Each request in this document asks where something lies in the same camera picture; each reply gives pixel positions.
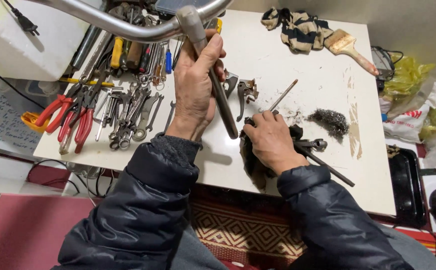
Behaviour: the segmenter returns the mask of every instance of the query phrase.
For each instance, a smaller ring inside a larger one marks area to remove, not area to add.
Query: jacket sleeve
[[[184,229],[199,144],[159,134],[65,236],[55,269],[165,269]]]
[[[287,170],[278,179],[278,190],[299,222],[308,247],[303,257],[309,259],[308,267],[413,269],[351,194],[331,180],[328,168],[309,165]]]

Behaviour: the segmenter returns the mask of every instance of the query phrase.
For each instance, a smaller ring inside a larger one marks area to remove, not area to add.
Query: black tray
[[[426,196],[416,153],[401,148],[388,162],[395,195],[395,223],[413,228],[425,226],[428,222]]]

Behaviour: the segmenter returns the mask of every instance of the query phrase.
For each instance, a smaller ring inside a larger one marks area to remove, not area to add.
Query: paint brush
[[[328,50],[330,50],[330,52],[332,52],[334,55],[347,54],[351,56],[366,71],[374,76],[378,76],[380,72],[376,69],[376,67],[356,51],[355,42],[355,37],[343,31],[342,29],[338,29],[324,41],[324,46],[327,47]]]

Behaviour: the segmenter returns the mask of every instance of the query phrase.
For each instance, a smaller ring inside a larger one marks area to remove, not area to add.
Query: handwritten note
[[[41,135],[23,124],[20,115],[0,93],[0,149],[32,156]]]

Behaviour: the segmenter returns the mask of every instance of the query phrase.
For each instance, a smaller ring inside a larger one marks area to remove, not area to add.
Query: white tabletop
[[[245,104],[244,116],[257,113],[259,107],[269,108],[293,80],[298,79],[299,82],[277,109],[289,125],[296,123],[304,129],[303,138],[323,138],[328,142],[328,148],[323,153],[315,152],[315,155],[356,184],[351,188],[332,176],[353,194],[363,209],[368,212],[395,215],[375,78],[350,57],[335,56],[327,49],[312,51],[309,54],[292,53],[281,42],[281,27],[268,31],[260,23],[261,16],[261,13],[227,10],[222,18],[221,35],[224,49],[227,51],[225,67],[240,79],[256,79],[260,92],[256,102]],[[329,26],[332,29],[344,29],[356,37],[356,49],[364,57],[371,59],[370,41],[365,24],[329,21]],[[175,44],[176,41],[172,40],[172,53]],[[116,86],[127,89],[130,78],[124,76],[120,80],[111,81]],[[164,87],[156,88],[161,89],[159,92],[165,98],[153,125],[153,132],[147,135],[143,143],[149,142],[157,132],[163,131],[170,112],[169,104],[175,99],[172,75],[167,76]],[[238,116],[239,101],[236,90],[231,94],[229,104],[233,115]],[[339,143],[329,137],[322,127],[305,120],[305,117],[317,108],[343,113],[348,120],[351,120],[350,114],[355,114],[358,120],[352,123],[350,135]],[[237,123],[238,129],[242,126],[243,120]],[[95,142],[97,129],[96,124],[78,155],[74,154],[74,143],[71,144],[70,154],[59,155],[58,131],[43,135],[34,155],[123,170],[138,143],[133,142],[126,151],[111,151],[107,138],[111,128],[104,129],[100,141]],[[239,139],[232,140],[228,137],[219,114],[216,114],[215,120],[203,135],[204,149],[198,153],[195,160],[201,171],[198,182],[279,195],[276,179],[269,180],[265,190],[259,190],[253,185],[243,169],[239,142]]]

